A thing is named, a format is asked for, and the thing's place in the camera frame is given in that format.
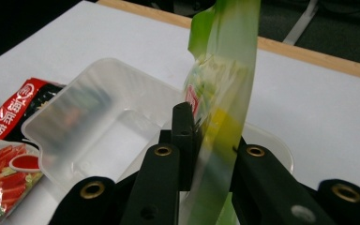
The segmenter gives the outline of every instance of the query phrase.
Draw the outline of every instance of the plastic tray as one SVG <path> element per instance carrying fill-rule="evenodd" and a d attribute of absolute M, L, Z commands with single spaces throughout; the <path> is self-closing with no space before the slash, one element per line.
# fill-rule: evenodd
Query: plastic tray
<path fill-rule="evenodd" d="M 118 60 L 101 59 L 28 119 L 22 132 L 38 145 L 43 173 L 69 191 L 86 177 L 117 181 L 129 165 L 137 167 L 137 156 L 170 124 L 173 106 L 182 101 L 179 90 Z M 251 125 L 245 134 L 275 147 L 292 170 L 284 143 Z"/>

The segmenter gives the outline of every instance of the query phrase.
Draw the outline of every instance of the table surface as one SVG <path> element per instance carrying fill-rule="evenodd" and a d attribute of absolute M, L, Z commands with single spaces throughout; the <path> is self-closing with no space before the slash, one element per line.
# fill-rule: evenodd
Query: table surface
<path fill-rule="evenodd" d="M 104 57 L 181 90 L 194 62 L 189 23 L 126 2 L 81 2 L 0 56 L 0 105 L 25 79 L 69 83 Z M 259 38 L 247 121 L 289 146 L 301 183 L 360 186 L 360 64 Z M 64 195 L 44 177 L 4 223 L 47 224 Z"/>

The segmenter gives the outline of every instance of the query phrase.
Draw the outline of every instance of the red food package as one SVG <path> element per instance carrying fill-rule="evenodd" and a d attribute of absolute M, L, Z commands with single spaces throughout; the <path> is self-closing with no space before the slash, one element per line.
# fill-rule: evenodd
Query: red food package
<path fill-rule="evenodd" d="M 31 78 L 0 107 L 0 221 L 42 176 L 37 146 L 24 138 L 22 124 L 62 88 Z"/>

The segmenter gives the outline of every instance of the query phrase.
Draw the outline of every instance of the wooden table edge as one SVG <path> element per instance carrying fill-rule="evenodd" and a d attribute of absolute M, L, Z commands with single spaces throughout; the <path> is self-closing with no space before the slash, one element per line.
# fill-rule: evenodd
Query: wooden table edge
<path fill-rule="evenodd" d="M 189 29 L 191 26 L 191 19 L 188 17 L 172 14 L 151 7 L 144 7 L 121 0 L 99 0 L 97 3 L 106 7 L 117 8 L 187 29 Z M 260 50 L 277 53 L 296 60 L 304 61 L 323 68 L 330 68 L 360 78 L 360 63 L 356 63 L 351 60 L 338 58 L 320 52 L 314 52 L 264 37 L 258 37 L 258 48 Z"/>

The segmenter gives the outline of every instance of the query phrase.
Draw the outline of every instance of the plastic bag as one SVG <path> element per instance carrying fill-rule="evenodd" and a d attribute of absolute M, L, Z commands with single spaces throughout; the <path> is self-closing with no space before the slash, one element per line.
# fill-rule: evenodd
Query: plastic bag
<path fill-rule="evenodd" d="M 23 122 L 63 86 L 29 79 L 0 107 L 0 221 L 42 176 L 38 150 L 21 132 Z"/>
<path fill-rule="evenodd" d="M 191 24 L 195 64 L 184 86 L 202 133 L 192 188 L 180 224 L 215 224 L 228 197 L 250 100 L 257 51 L 259 0 L 217 0 Z M 221 217 L 229 224 L 232 218 Z"/>

